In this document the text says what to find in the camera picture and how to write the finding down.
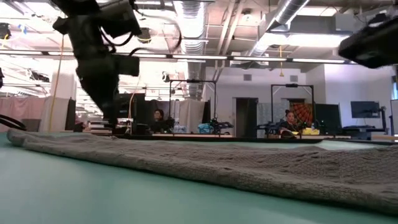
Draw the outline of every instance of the table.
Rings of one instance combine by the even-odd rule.
[[[280,138],[279,135],[275,135],[275,134],[270,134],[268,136],[268,138],[270,139],[275,139],[275,138]],[[301,136],[296,135],[297,139],[351,139],[351,136],[331,136],[331,135],[309,135],[309,134],[303,134]]]
[[[175,144],[186,144],[175,141]],[[303,144],[196,142],[291,148]],[[339,141],[316,146],[374,147]],[[0,223],[393,224],[398,218],[50,156],[12,147],[0,134]]]
[[[233,138],[230,134],[153,134],[156,137],[181,137],[181,138]]]

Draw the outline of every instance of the air duct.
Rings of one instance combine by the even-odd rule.
[[[174,1],[175,12],[178,15],[178,23],[181,28],[184,41],[181,50],[184,54],[202,55],[205,49],[205,42],[201,39],[205,35],[205,17],[207,3],[198,1]],[[198,79],[201,63],[188,63],[188,78]],[[190,97],[196,97],[198,86],[190,85]]]
[[[280,0],[276,10],[272,11],[271,19],[264,16],[260,26],[266,27],[265,33],[259,38],[259,41],[248,52],[247,56],[260,57],[268,49],[269,33],[268,31],[292,22],[299,11],[305,7],[310,0]]]

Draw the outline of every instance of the window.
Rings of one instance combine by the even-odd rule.
[[[398,100],[397,82],[392,83],[392,100]]]

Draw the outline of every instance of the television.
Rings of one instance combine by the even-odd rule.
[[[351,101],[352,118],[380,118],[377,101]]]

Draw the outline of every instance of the monitor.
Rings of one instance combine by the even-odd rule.
[[[317,121],[325,125],[325,131],[329,134],[338,134],[341,129],[340,107],[339,105],[315,104]]]
[[[118,95],[116,99],[118,118],[128,118],[131,97],[132,93],[122,93]],[[145,93],[135,93],[131,101],[131,117],[135,118],[138,123],[143,123],[145,121],[145,107]]]
[[[352,101],[351,116],[353,118],[380,118],[380,105],[376,101]]]

